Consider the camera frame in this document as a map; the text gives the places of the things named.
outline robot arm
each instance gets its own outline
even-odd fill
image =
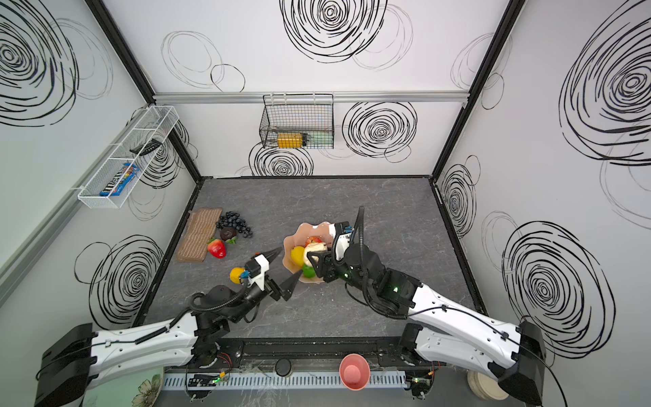
[[[196,293],[173,320],[112,331],[76,326],[43,353],[35,406],[78,406],[87,389],[152,367],[183,366],[192,359],[211,364],[215,341],[228,333],[229,321],[239,322],[267,295],[276,301],[291,297],[301,274],[278,285],[266,273],[281,251],[253,256],[240,275],[239,292],[218,285]]]
[[[363,244],[363,208],[360,213],[355,227],[348,222],[331,226],[332,249],[309,253],[317,276],[326,283],[343,279],[358,288],[374,312],[411,318],[449,333],[408,324],[401,340],[406,360],[448,362],[479,371],[496,379],[508,394],[540,405],[545,358],[540,328],[489,318],[385,267]],[[245,265],[239,292],[219,285],[207,294],[197,293],[174,320],[115,331],[93,332],[92,324],[75,327],[44,353],[35,406],[78,405],[87,388],[152,367],[183,366],[191,360],[210,365],[215,341],[229,331],[229,321],[239,322],[267,295],[276,301],[291,297],[301,273],[280,285],[266,274],[280,252],[279,247],[257,253]]]
[[[412,324],[419,329],[411,333],[408,351],[418,357],[479,371],[496,379],[513,397],[541,405],[546,349],[539,327],[526,321],[517,326],[489,318],[408,274],[385,267],[378,254],[363,243],[363,233],[363,207],[353,227],[348,222],[332,225],[332,249],[308,254],[317,276],[326,283],[343,279],[358,288],[367,305],[381,315],[410,318],[449,334]]]

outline black swirl drawing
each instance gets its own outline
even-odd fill
[[[198,157],[199,151],[190,143],[187,129],[180,120],[176,122],[174,128],[188,152],[194,154],[194,158]],[[144,168],[147,159],[148,156],[137,158],[136,163]],[[140,182],[149,185],[154,189],[167,188],[172,184],[176,177],[178,177],[181,169],[184,168],[185,166],[181,157],[179,157],[174,146],[172,146],[172,143],[167,139],[154,155],[152,162],[140,178]]]
[[[231,64],[225,64],[215,44],[196,31],[173,31],[165,36],[161,56],[178,80],[200,89],[242,92],[246,79]]]
[[[496,210],[489,213],[482,222],[482,247],[486,258],[493,265],[493,267],[502,272],[510,272],[511,270],[503,270],[502,267],[508,264],[504,259],[504,248],[508,240],[516,233],[517,237],[521,237],[521,232],[515,232],[518,229],[518,224],[513,218],[502,211]]]
[[[346,113],[342,129],[346,145],[356,154],[398,163],[411,154],[417,124],[411,103],[361,102]]]
[[[638,148],[644,148],[643,146],[634,143],[628,148],[634,154]],[[647,166],[613,165],[604,160],[599,173],[599,183],[614,213],[634,225],[651,229],[651,178],[648,171]]]
[[[213,66],[210,70],[210,81],[221,92],[242,92],[246,86],[242,71],[231,64]]]
[[[252,176],[253,172],[251,171],[251,167],[248,165],[244,165],[243,167],[240,167],[239,169],[235,170],[235,176]]]
[[[506,244],[502,269],[513,310],[547,334],[557,355],[584,358],[610,339],[611,288],[594,256],[565,228],[547,221],[520,226]]]
[[[138,157],[136,164],[139,164],[141,168],[145,168],[147,160],[147,156],[144,158]],[[149,163],[149,166],[140,177],[140,182],[154,189],[167,188],[181,172],[179,161],[180,158],[174,146],[172,146],[169,139],[165,140],[154,155],[152,162]]]
[[[479,66],[484,60],[486,50],[493,40],[495,33],[481,35],[470,41],[456,56],[450,69],[450,79],[460,89],[470,89]],[[506,39],[502,52],[498,57],[491,74],[484,84],[482,90],[482,107],[486,110],[493,109],[502,100],[504,94],[504,77],[502,71],[506,68],[506,62],[511,54],[513,41],[511,37]]]
[[[315,61],[337,63],[363,51],[382,27],[387,0],[279,0],[287,37]]]
[[[392,67],[402,59],[413,42],[411,18],[400,7],[387,5],[382,28],[369,46],[353,55],[353,61],[362,68],[380,71]]]
[[[181,140],[181,143],[185,146],[187,153],[190,154],[192,160],[196,160],[199,157],[199,150],[195,147],[194,144],[190,143],[190,133],[188,133],[187,128],[181,123],[181,120],[176,122],[174,126],[178,138]],[[186,169],[186,166],[183,164],[181,157],[178,158],[178,164],[182,169]]]
[[[264,148],[258,143],[249,152],[249,167],[255,176],[309,176],[314,162],[304,148]]]
[[[76,257],[74,276],[89,286],[89,309],[95,324],[108,330],[131,323],[163,259],[147,236],[134,234],[114,246],[95,242]]]
[[[1,1],[0,21],[0,123],[41,127],[62,121],[79,87],[70,42],[40,1]]]
[[[154,219],[165,206],[165,188],[152,188],[139,182],[126,199],[136,219],[146,222]]]
[[[333,140],[332,148],[319,148],[317,151],[326,158],[331,160],[345,160],[355,155],[355,152],[352,151],[346,145],[344,140],[343,132],[348,131],[348,128],[341,125],[335,126],[335,138]]]
[[[94,100],[108,95],[113,86],[113,63],[104,43],[90,29],[77,21],[57,18],[57,24],[70,41],[72,49],[78,55],[84,55],[84,58],[77,60],[79,65],[77,96]],[[64,83],[70,86],[72,82],[70,73],[62,74],[66,76]]]
[[[475,222],[477,214],[475,186],[480,175],[479,159],[477,156],[468,156],[463,165],[454,164],[448,168],[441,184],[443,202],[459,238],[464,237]]]
[[[624,2],[595,30],[565,77],[559,120],[587,157],[651,165],[651,1]]]

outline grapes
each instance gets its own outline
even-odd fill
[[[229,210],[225,214],[219,217],[217,221],[217,228],[224,229],[225,227],[233,227],[238,233],[240,233],[244,238],[252,238],[253,231],[250,226],[247,226],[246,220],[240,218],[240,214]]]

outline black wire basket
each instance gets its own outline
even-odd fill
[[[268,94],[262,99],[260,140],[265,148],[334,148],[332,94]]]

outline brown towel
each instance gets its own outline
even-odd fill
[[[190,212],[187,232],[178,248],[176,259],[181,262],[202,262],[208,252],[208,241],[215,236],[221,208],[200,209]]]

